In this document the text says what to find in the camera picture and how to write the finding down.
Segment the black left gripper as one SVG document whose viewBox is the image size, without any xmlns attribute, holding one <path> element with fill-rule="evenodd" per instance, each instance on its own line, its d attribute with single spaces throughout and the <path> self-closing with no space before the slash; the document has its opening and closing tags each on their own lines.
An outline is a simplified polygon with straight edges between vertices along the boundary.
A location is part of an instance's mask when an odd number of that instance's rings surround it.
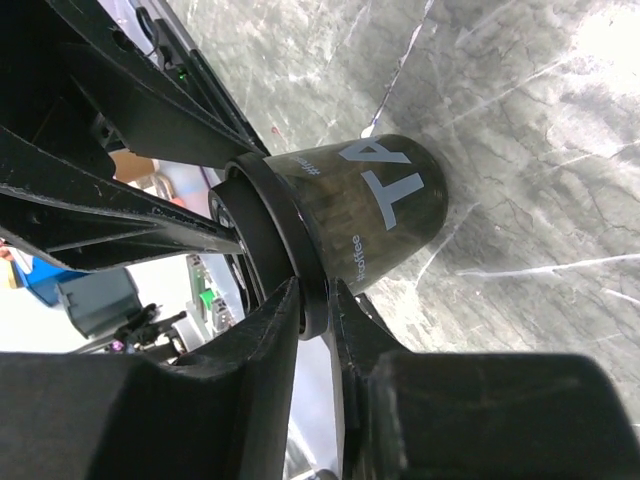
<svg viewBox="0 0 640 480">
<path fill-rule="evenodd" d="M 97 1 L 1 4 L 1 237 L 70 270 L 240 252 L 234 232 L 117 182 L 91 125 L 193 165 L 264 154 L 200 107 Z"/>
</svg>

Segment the dark translucent coffee cup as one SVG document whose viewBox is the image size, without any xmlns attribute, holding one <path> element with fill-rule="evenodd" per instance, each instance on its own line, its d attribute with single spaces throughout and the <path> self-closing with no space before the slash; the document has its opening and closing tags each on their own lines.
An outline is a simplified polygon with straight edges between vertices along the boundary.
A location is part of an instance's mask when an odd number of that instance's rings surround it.
<svg viewBox="0 0 640 480">
<path fill-rule="evenodd" d="M 385 134 L 281 154 L 288 185 L 330 277 L 359 294 L 431 242 L 448 213 L 436 155 Z"/>
</svg>

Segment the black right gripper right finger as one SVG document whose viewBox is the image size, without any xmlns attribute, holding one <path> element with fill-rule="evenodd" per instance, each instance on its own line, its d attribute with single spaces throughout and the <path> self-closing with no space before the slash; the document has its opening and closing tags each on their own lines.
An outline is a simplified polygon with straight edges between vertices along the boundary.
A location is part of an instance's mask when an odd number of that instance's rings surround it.
<svg viewBox="0 0 640 480">
<path fill-rule="evenodd" d="M 330 283 L 346 479 L 635 479 L 639 442 L 591 358 L 414 353 Z"/>
</svg>

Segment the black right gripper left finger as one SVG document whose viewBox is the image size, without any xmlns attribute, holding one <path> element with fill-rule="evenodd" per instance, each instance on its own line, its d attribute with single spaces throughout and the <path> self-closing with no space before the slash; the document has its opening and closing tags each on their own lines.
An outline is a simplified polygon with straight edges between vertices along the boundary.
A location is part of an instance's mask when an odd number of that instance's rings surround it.
<svg viewBox="0 0 640 480">
<path fill-rule="evenodd" d="M 5 479 L 278 479 L 301 317 L 296 279 L 177 359 L 1 357 Z"/>
</svg>

